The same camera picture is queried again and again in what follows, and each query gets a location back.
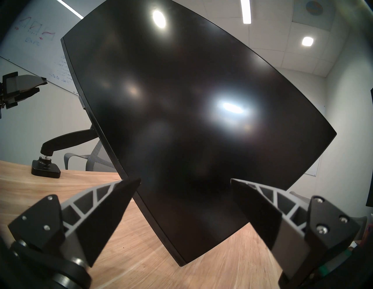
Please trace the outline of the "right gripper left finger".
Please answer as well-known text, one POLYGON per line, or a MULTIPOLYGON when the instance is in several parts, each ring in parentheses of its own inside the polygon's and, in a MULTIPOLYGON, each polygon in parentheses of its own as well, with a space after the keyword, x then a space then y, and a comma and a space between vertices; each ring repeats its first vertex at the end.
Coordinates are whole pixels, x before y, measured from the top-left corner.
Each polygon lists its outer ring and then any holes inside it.
POLYGON ((88 188, 60 203, 47 195, 8 228, 15 241, 41 253, 92 267, 119 225, 140 178, 127 178, 88 188))

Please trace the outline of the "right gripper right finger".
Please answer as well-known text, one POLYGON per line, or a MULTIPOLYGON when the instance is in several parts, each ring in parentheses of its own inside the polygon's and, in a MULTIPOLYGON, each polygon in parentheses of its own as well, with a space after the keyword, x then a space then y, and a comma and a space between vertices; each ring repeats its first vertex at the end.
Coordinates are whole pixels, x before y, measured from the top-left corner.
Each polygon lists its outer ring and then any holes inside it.
POLYGON ((282 269, 279 281, 306 281, 344 252, 358 223, 320 195, 309 203, 278 188, 231 179, 234 201, 282 269))

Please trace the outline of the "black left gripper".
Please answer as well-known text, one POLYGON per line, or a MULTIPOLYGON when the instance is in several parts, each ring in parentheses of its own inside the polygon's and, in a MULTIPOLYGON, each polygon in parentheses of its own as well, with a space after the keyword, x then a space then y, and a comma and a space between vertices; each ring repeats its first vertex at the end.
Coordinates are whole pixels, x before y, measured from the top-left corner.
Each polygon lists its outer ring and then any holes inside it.
POLYGON ((3 82, 0 83, 0 117, 1 110, 5 107, 4 95, 18 93, 11 100, 6 101, 6 109, 16 107, 19 102, 35 95, 40 91, 38 86, 46 85, 45 77, 35 75, 18 75, 17 72, 3 75, 3 82))

